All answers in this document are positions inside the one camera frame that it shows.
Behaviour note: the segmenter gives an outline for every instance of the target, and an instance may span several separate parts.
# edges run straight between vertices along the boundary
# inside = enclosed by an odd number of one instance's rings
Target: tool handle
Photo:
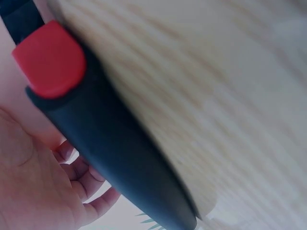
[[[170,230],[193,230],[194,213],[174,172],[118,97],[99,61],[83,47],[87,69],[66,95],[32,102],[129,200]]]

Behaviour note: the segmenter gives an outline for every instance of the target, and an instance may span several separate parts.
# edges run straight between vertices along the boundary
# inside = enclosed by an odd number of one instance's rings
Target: wooden surface
[[[51,0],[187,184],[206,230],[307,229],[304,0]]]

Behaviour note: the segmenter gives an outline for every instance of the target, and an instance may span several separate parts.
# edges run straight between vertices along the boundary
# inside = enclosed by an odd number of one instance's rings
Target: palm
[[[114,189],[83,204],[101,187],[102,176],[80,157],[59,164],[72,149],[64,142],[50,151],[0,111],[0,227],[76,230],[108,211],[119,197]]]

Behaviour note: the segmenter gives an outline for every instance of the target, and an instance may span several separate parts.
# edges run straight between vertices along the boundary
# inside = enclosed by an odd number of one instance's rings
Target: red plastic end cap
[[[56,21],[51,21],[23,40],[12,52],[39,96],[55,99],[82,80],[86,60],[80,45]]]

